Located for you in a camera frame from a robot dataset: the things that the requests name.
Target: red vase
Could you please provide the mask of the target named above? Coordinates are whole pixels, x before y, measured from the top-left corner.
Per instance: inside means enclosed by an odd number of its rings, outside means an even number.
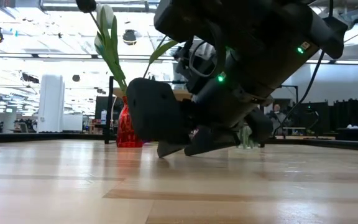
[[[117,147],[142,147],[142,140],[135,135],[132,127],[131,116],[129,116],[127,97],[123,96],[124,107],[119,114],[117,130]]]

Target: cable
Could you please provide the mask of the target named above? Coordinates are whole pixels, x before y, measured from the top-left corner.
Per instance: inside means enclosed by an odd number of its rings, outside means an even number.
[[[161,47],[162,43],[164,42],[164,40],[165,40],[166,38],[167,38],[167,35],[165,35],[164,38],[160,41],[160,43],[158,44],[156,50],[157,50],[159,47]],[[148,64],[148,66],[147,66],[147,68],[146,68],[146,71],[145,71],[144,74],[143,74],[143,78],[146,77],[147,72],[149,71],[150,65],[151,65],[151,63]]]
[[[328,17],[332,17],[333,16],[333,11],[334,11],[334,0],[329,0],[329,15]],[[308,87],[306,88],[306,91],[305,91],[305,94],[302,96],[301,100],[299,102],[296,103],[296,105],[287,113],[287,115],[285,116],[285,118],[283,119],[281,125],[279,127],[277,127],[276,129],[274,129],[274,132],[273,132],[273,136],[276,135],[277,133],[277,130],[282,128],[282,124],[288,119],[288,117],[294,112],[295,108],[297,108],[299,105],[301,105],[301,103],[305,100],[305,98],[308,96],[308,93],[310,91],[310,88],[314,82],[314,79],[316,78],[316,75],[317,75],[317,71],[318,71],[318,68],[320,67],[321,65],[321,61],[323,60],[323,57],[325,55],[325,51],[321,51],[321,55],[320,55],[320,58],[318,59],[318,62],[316,64],[316,67],[314,68],[314,71],[313,71],[313,74],[311,76],[311,79],[310,79],[310,82],[309,82],[309,85]]]
[[[203,73],[199,72],[194,67],[193,63],[194,63],[194,59],[196,57],[196,51],[198,50],[199,47],[201,47],[201,45],[205,44],[205,41],[202,41],[201,43],[199,43],[197,45],[197,47],[194,49],[194,51],[190,55],[189,69],[191,72],[193,72],[196,75],[199,75],[201,77],[213,78],[216,75],[220,74],[224,70],[224,65],[226,63],[226,48],[224,46],[221,28],[219,26],[217,26],[216,24],[213,24],[210,21],[205,21],[205,23],[208,25],[208,27],[211,31],[212,37],[215,41],[214,47],[215,47],[216,57],[217,57],[216,65],[215,65],[214,69],[212,70],[212,72],[209,74],[203,74]]]

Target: ceiling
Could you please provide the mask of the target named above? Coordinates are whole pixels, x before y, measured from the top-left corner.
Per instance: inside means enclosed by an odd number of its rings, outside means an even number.
[[[0,7],[0,27],[4,34],[4,41],[0,43],[0,54],[65,54],[65,57],[70,59],[0,58],[0,98],[3,98],[0,99],[0,104],[5,102],[9,105],[21,105],[20,111],[23,113],[36,111],[39,84],[24,82],[21,80],[22,73],[25,72],[39,80],[44,73],[59,73],[66,81],[67,111],[92,114],[94,100],[99,94],[95,88],[106,91],[110,74],[102,60],[82,58],[83,55],[97,54],[93,44],[96,26],[91,17],[78,11],[75,0],[5,1],[9,4],[12,2],[16,5]],[[142,76],[149,55],[163,38],[163,34],[155,30],[153,23],[153,12],[159,1],[99,2],[112,5],[118,21],[119,37],[122,38],[126,29],[136,30],[137,43],[128,46],[120,41],[118,48],[119,55],[125,58],[121,63],[127,78],[131,80]],[[317,13],[324,14],[328,0],[313,1],[311,6]],[[356,0],[335,1],[335,6],[336,13],[344,19],[349,20],[358,16]],[[348,46],[358,45],[358,25],[346,33],[345,40]],[[211,46],[204,45],[199,53],[209,55],[212,51]],[[348,52],[344,55],[345,59],[358,59],[357,55],[354,55],[357,51]],[[165,60],[153,64],[149,71],[158,80],[173,80],[173,59],[169,52],[165,56]],[[81,80],[72,81],[73,75],[80,75]]]

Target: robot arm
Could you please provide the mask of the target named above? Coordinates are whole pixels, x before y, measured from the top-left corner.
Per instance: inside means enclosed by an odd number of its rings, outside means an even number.
[[[333,17],[320,18],[307,4],[279,0],[161,0],[154,24],[186,42],[177,67],[193,94],[191,101],[177,102],[166,83],[138,78],[129,84],[135,133],[171,148],[160,156],[183,147],[193,155],[239,144],[233,133],[244,118],[263,141],[272,132],[271,121],[257,106],[270,104],[271,92],[319,49],[339,58],[347,29]],[[213,45],[215,54],[197,57],[201,44],[191,50],[194,36]],[[188,133],[199,127],[204,131],[190,140]],[[201,135],[210,144],[197,145]]]

